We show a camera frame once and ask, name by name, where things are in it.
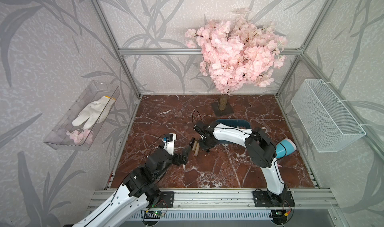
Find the tan matte lipstick tube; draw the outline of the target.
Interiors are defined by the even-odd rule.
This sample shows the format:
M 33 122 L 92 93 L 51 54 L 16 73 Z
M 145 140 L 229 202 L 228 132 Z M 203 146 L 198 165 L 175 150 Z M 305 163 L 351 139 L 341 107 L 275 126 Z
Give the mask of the tan matte lipstick tube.
M 195 153 L 194 153 L 194 156 L 198 156 L 199 154 L 199 150 L 200 150 L 200 144 L 198 143 L 196 148 L 195 148 Z

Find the beige gold lipstick tube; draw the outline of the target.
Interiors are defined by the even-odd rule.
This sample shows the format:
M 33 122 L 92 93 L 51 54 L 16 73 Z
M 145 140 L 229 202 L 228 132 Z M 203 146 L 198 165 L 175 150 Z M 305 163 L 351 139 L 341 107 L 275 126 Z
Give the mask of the beige gold lipstick tube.
M 193 152 L 196 151 L 197 145 L 198 145 L 198 142 L 195 141 L 194 144 L 193 144 L 193 148 L 192 148 L 192 151 L 193 151 Z

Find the teal plastic storage box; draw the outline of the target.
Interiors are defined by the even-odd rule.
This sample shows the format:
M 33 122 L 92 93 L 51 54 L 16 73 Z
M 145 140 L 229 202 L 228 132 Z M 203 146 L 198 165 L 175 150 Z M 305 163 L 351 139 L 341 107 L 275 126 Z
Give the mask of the teal plastic storage box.
M 243 147 L 245 139 L 252 133 L 251 125 L 246 120 L 218 119 L 214 122 L 214 137 L 219 144 L 237 144 Z

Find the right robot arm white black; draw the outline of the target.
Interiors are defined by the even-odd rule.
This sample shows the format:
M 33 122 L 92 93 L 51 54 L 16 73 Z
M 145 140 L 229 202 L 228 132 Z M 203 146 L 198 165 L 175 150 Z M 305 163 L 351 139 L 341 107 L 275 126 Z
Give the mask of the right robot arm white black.
M 201 136 L 199 145 L 202 150 L 210 150 L 223 142 L 244 147 L 251 161 L 261 168 L 270 196 L 281 196 L 286 190 L 277 165 L 277 147 L 263 129 L 241 129 L 218 122 L 206 125 L 199 121 L 194 130 Z

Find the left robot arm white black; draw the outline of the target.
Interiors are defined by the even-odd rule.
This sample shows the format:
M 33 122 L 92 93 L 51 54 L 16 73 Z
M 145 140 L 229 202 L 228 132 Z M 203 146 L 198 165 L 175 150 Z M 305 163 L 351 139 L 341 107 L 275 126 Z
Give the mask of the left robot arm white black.
M 187 164 L 192 147 L 185 147 L 180 154 L 169 154 L 164 148 L 152 153 L 144 165 L 125 177 L 118 189 L 96 210 L 75 227 L 118 227 L 136 212 L 156 205 L 162 192 L 156 182 L 171 165 Z

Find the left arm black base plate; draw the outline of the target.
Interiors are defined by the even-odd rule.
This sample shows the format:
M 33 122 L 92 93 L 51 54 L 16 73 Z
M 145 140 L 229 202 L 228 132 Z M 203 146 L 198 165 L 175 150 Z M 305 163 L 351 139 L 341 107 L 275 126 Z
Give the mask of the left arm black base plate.
M 150 201 L 148 208 L 169 209 L 174 206 L 175 192 L 161 192 L 154 201 Z

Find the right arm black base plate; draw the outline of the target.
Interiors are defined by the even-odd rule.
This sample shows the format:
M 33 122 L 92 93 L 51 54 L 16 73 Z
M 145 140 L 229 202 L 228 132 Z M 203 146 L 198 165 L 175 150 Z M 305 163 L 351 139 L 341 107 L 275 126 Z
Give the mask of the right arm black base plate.
M 292 192 L 286 188 L 284 188 L 283 192 L 279 195 L 269 191 L 262 191 L 261 189 L 256 189 L 252 194 L 255 207 L 258 208 L 293 208 L 296 206 Z

